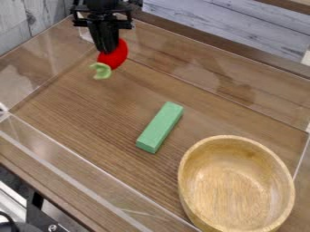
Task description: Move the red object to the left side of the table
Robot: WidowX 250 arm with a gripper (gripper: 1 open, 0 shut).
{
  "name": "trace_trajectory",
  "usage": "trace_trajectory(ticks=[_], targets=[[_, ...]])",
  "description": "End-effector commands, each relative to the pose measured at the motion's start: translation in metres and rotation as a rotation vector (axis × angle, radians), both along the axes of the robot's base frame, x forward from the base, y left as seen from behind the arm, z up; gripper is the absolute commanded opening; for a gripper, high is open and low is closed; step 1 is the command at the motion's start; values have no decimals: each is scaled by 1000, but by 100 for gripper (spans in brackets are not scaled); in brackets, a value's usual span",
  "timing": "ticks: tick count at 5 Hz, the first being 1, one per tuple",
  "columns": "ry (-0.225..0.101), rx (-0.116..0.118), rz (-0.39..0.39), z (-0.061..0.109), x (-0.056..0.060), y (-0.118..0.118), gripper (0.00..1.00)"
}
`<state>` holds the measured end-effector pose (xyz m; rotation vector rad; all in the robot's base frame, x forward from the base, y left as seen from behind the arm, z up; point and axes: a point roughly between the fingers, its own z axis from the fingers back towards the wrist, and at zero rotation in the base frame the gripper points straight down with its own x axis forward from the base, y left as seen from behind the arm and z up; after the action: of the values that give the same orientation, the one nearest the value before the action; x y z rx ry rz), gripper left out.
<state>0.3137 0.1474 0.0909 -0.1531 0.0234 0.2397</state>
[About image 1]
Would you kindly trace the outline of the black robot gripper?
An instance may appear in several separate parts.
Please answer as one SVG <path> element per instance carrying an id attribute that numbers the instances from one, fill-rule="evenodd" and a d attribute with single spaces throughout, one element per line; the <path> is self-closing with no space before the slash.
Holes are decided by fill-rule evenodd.
<path id="1" fill-rule="evenodd" d="M 135 0 L 72 0 L 72 24 L 88 27 L 96 49 L 107 53 L 119 44 L 119 29 L 132 29 Z M 105 27 L 109 23 L 109 50 L 105 45 Z"/>

